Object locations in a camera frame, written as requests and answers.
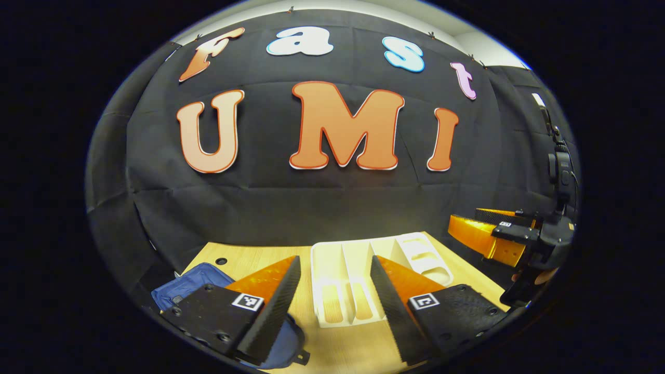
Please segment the blue fabric bag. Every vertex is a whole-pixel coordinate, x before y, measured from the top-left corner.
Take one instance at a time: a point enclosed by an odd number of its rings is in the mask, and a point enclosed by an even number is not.
[[[189,296],[204,284],[226,287],[235,282],[231,277],[209,263],[201,263],[182,276],[164,284],[150,294],[161,310],[167,310]],[[305,333],[296,325],[295,320],[287,315],[268,358],[261,366],[240,361],[242,364],[257,369],[282,369],[292,362],[307,364],[309,353],[303,350]]]

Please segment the letter m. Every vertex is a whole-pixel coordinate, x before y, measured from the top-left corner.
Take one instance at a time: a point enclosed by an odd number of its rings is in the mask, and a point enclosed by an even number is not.
[[[403,97],[386,90],[372,91],[352,116],[332,83],[298,83],[293,94],[303,103],[298,152],[289,159],[293,168],[321,169],[328,164],[328,155],[321,151],[324,134],[341,167],[348,165],[365,137],[365,149],[356,159],[359,167],[391,170],[397,166],[395,132]]]

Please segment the light blue letter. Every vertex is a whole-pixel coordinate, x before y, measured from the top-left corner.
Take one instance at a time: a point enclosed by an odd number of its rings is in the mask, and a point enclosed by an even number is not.
[[[384,53],[384,56],[392,66],[401,67],[414,73],[419,73],[425,69],[425,62],[420,58],[422,51],[417,45],[396,37],[385,37],[381,43],[389,49]]]

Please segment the orange letter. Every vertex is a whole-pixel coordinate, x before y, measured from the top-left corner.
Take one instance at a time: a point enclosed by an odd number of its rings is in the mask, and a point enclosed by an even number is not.
[[[176,117],[180,122],[182,154],[194,170],[202,173],[221,173],[233,165],[238,154],[236,108],[243,98],[245,98],[243,91],[232,90],[212,99],[211,105],[217,109],[219,128],[219,148],[215,153],[203,151],[199,141],[199,115],[203,112],[203,103],[193,102],[178,111]]]
[[[455,126],[460,122],[457,115],[448,109],[434,109],[434,116],[438,120],[436,133],[436,145],[434,153],[427,160],[427,168],[433,172],[445,172],[450,169],[450,148],[453,145],[453,132]]]
[[[342,94],[332,83],[298,83],[293,86],[293,94],[303,102],[298,152],[289,159],[293,168],[321,169],[328,164],[328,155],[321,152],[322,133],[339,166],[348,165],[365,136],[365,149],[356,159],[359,167],[391,170],[397,166],[395,131],[403,97],[374,90],[351,116]]]
[[[208,55],[212,57],[217,56],[220,52],[224,50],[227,44],[229,44],[228,38],[237,38],[245,32],[244,27],[239,27],[233,31],[229,31],[226,34],[220,35],[210,41],[207,41],[201,44],[196,49],[196,54],[190,65],[187,67],[184,73],[180,76],[180,82],[184,82],[189,78],[197,75],[198,73],[204,71],[208,66],[210,66],[210,61],[207,60]]]

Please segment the black clip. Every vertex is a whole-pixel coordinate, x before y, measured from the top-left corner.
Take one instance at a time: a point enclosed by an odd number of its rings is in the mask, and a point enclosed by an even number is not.
[[[293,362],[300,365],[307,365],[309,362],[309,352],[303,349],[300,351],[300,353],[298,353],[298,355],[296,355],[296,357],[293,359]]]

